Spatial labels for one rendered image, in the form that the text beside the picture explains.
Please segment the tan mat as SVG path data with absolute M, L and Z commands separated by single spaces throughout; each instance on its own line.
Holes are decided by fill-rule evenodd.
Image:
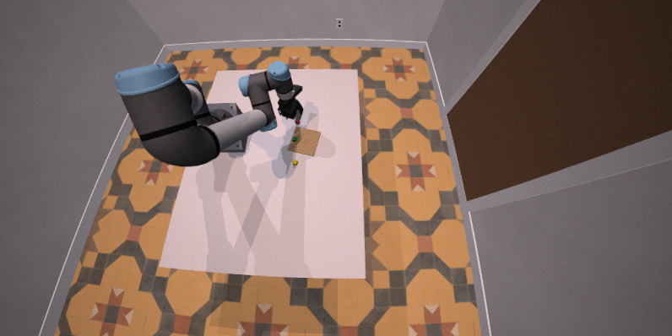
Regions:
M 308 154 L 314 156 L 320 138 L 321 132 L 295 127 L 292 137 L 296 137 L 296 142 L 290 140 L 288 150 L 301 154 Z

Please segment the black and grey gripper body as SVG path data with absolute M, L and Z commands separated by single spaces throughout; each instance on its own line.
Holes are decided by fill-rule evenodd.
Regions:
M 280 104 L 282 105 L 282 106 L 280 106 L 280 108 L 278 108 L 278 112 L 280 111 L 279 112 L 280 116 L 282 115 L 282 117 L 288 117 L 288 118 L 293 119 L 293 120 L 295 119 L 295 116 L 297 114 L 296 113 L 297 109 L 299 108 L 298 104 L 300 104 L 300 102 L 298 100 L 296 100 L 294 97 L 295 97 L 295 95 L 291 99 L 288 99 L 288 100 L 279 99 L 278 104 L 279 104 L 279 106 L 280 106 Z M 293 98 L 294 98 L 294 100 L 293 100 Z M 290 100 L 292 100 L 293 102 L 292 101 L 290 102 Z M 288 108 L 288 106 L 289 106 L 289 108 Z M 284 109 L 283 109 L 283 107 L 284 107 Z

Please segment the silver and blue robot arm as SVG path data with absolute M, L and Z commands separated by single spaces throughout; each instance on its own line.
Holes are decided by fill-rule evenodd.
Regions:
M 170 62 L 122 71 L 115 82 L 147 152 L 161 162 L 183 167 L 206 164 L 258 130 L 275 129 L 269 91 L 275 89 L 281 100 L 302 91 L 302 86 L 293 86 L 287 64 L 273 62 L 267 71 L 239 78 L 240 91 L 249 97 L 252 111 L 234 117 L 223 109 L 209 111 L 199 82 L 181 80 Z

